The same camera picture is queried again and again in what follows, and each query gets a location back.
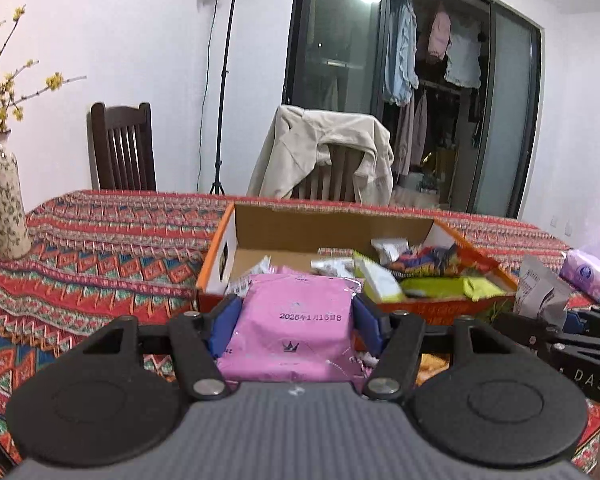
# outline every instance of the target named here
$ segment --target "pink tissue package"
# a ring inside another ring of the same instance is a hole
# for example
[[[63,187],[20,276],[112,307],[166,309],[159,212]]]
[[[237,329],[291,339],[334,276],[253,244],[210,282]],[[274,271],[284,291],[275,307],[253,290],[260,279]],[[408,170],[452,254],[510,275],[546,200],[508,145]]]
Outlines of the pink tissue package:
[[[560,277],[600,304],[600,259],[585,251],[572,249],[567,252]]]
[[[308,274],[251,277],[231,341],[216,364],[229,381],[352,381],[354,284]]]

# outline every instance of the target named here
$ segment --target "gray ribbed surface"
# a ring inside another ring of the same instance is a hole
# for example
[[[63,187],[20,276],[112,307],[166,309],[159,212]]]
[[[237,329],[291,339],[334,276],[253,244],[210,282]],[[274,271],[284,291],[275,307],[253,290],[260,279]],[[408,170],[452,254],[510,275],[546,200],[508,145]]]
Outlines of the gray ribbed surface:
[[[394,404],[348,384],[246,383],[231,397],[194,404],[160,446],[98,469],[25,460],[9,480],[582,480],[569,463],[495,472],[429,446]]]

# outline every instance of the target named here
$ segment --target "sliding glass door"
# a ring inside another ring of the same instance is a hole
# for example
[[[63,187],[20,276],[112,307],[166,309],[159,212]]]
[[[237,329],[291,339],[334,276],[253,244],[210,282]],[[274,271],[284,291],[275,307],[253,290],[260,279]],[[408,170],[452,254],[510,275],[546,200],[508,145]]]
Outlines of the sliding glass door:
[[[515,217],[526,183],[538,114],[539,31],[491,5],[485,127],[470,211]]]
[[[286,104],[376,112],[386,1],[296,0]]]

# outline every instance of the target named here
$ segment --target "beige jacket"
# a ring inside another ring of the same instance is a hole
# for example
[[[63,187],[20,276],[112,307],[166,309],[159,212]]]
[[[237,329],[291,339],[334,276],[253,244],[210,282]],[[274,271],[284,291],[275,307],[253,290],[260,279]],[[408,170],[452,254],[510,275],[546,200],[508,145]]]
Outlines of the beige jacket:
[[[289,198],[316,165],[331,165],[329,144],[363,152],[354,172],[356,202],[388,205],[392,192],[389,131],[375,118],[279,106],[251,175],[248,195]]]

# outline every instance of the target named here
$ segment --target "yellow-green package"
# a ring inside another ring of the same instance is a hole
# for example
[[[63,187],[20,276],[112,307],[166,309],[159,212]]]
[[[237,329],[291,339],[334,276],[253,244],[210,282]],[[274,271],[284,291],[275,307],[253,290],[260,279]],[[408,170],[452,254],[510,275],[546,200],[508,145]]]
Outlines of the yellow-green package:
[[[400,282],[407,296],[416,298],[460,298],[472,301],[503,296],[505,292],[487,278],[459,276],[457,278],[407,278]]]

